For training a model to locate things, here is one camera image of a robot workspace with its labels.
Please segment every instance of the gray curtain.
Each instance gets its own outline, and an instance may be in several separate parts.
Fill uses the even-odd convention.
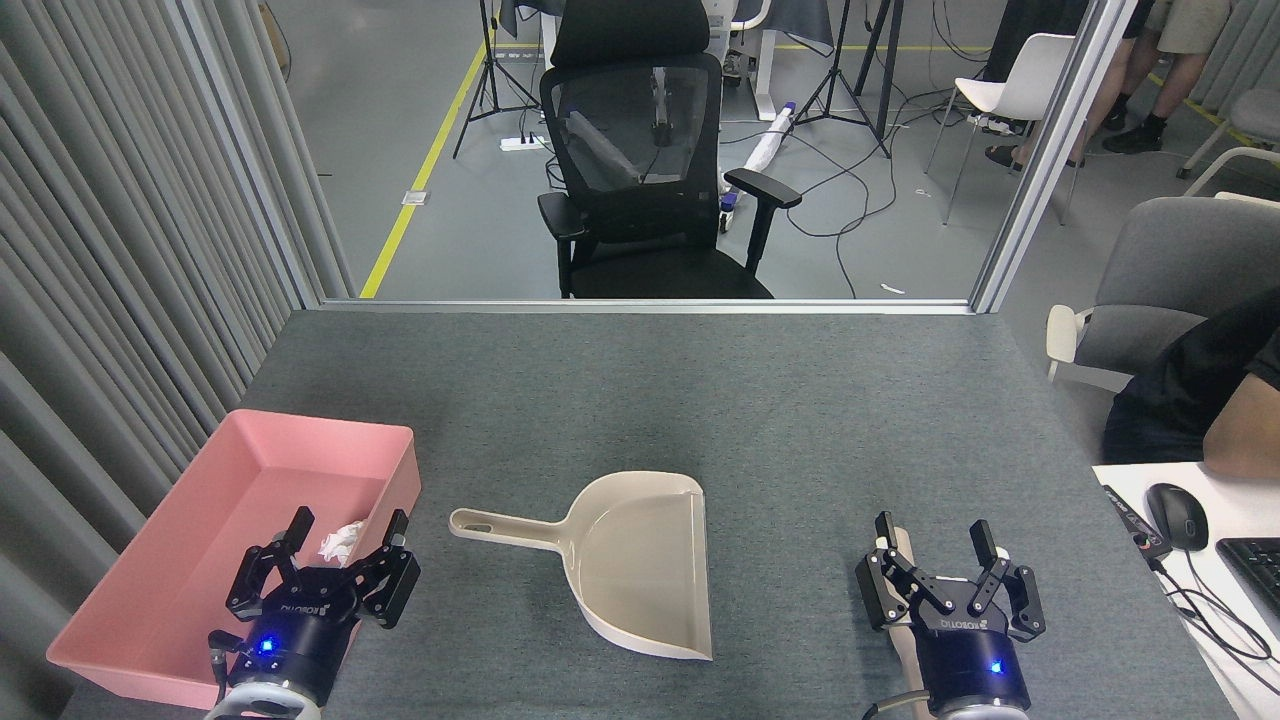
[[[250,0],[0,3],[0,717],[293,309],[351,281]]]
[[[1253,87],[1280,88],[1280,0],[1238,0],[1190,99],[1221,114]]]

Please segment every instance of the gray felt tabletop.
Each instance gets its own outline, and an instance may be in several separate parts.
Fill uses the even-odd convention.
[[[977,577],[979,518],[1036,569],[1033,719],[1233,717],[998,316],[296,313],[243,406],[415,432],[422,575],[328,720],[860,717],[905,689],[854,580],[881,510],[931,571]],[[634,469],[705,491],[712,662],[608,643],[557,555],[447,528]],[[63,715],[200,716],[87,682]]]

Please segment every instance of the yellow floor line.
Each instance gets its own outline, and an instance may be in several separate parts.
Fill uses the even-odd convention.
[[[538,42],[499,42],[499,44],[494,45],[493,47],[494,47],[494,50],[535,50],[535,49],[541,47],[541,45],[538,44]],[[812,50],[812,47],[805,47],[804,45],[792,45],[792,44],[774,45],[773,49],[774,50]],[[845,45],[841,49],[842,50],[867,50],[867,46],[865,45]],[[888,46],[887,45],[877,45],[876,49],[877,50],[887,50]],[[933,46],[931,46],[931,45],[899,45],[897,49],[900,51],[908,51],[908,53],[923,53],[925,50],[946,50],[947,47],[945,45],[933,45]],[[980,45],[980,46],[979,45],[974,45],[974,46],[968,46],[968,47],[966,46],[959,46],[959,50],[961,53],[988,53],[988,51],[991,51],[991,46],[989,45]]]
[[[480,44],[480,47],[476,49],[475,58],[471,59],[471,67],[467,68],[467,74],[462,78],[462,85],[458,86],[458,91],[453,95],[453,104],[449,105],[449,111],[444,114],[444,122],[440,123],[440,129],[435,133],[435,141],[431,142],[431,150],[428,151],[426,159],[422,160],[422,167],[417,170],[417,177],[413,178],[413,186],[410,190],[426,188],[426,181],[431,177],[435,161],[440,158],[440,152],[444,150],[444,141],[449,137],[449,132],[453,129],[453,123],[457,120],[458,111],[462,109],[462,102],[467,97],[467,90],[470,90],[471,83],[475,82],[476,73],[480,72],[480,64],[483,61],[484,44]],[[417,209],[417,205],[401,206],[399,215],[396,217],[396,224],[392,225],[392,232],[387,236],[383,251],[378,254],[378,261],[374,263],[374,269],[369,272],[369,279],[365,281],[365,288],[360,291],[360,297],[371,299],[378,296],[378,288],[381,287],[383,278],[387,277],[387,268],[390,266],[392,259],[396,258],[396,251],[399,249],[401,240],[404,237],[404,231],[408,228],[410,219],[413,218],[415,209]]]

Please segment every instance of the black office chair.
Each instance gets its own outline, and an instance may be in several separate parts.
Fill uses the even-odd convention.
[[[758,201],[746,266],[716,249],[721,63],[699,0],[570,0],[543,76],[568,191],[538,197],[563,297],[769,299],[755,278],[790,187],[724,173]]]

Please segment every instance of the person's arm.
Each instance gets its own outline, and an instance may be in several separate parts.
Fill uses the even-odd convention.
[[[1245,375],[1204,434],[1204,465],[1224,475],[1280,479],[1280,389]]]

